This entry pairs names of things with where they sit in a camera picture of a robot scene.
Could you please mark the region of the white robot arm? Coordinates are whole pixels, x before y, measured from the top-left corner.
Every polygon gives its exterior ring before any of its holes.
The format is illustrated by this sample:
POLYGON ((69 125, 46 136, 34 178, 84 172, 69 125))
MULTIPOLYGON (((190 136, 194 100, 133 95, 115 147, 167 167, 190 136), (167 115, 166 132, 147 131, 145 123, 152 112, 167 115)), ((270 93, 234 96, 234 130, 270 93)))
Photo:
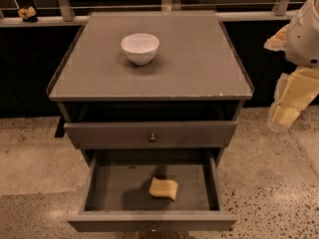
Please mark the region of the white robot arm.
POLYGON ((268 114, 273 131, 290 128, 319 95, 319 0, 307 0, 291 21, 268 39, 264 48, 283 51, 296 65, 282 73, 268 114))

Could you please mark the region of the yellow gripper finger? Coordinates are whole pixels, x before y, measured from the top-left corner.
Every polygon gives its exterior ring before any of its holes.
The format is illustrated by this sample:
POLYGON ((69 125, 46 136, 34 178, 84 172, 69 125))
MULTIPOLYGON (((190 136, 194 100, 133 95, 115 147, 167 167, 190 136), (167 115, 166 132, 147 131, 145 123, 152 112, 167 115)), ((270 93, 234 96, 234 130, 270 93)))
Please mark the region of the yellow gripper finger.
POLYGON ((270 107, 270 122, 291 127, 318 95, 318 68, 297 67, 290 75, 282 74, 270 107))
POLYGON ((279 52, 286 50, 286 35, 289 25, 285 25, 280 30, 276 32, 271 38, 267 39, 264 43, 264 48, 266 50, 279 52))

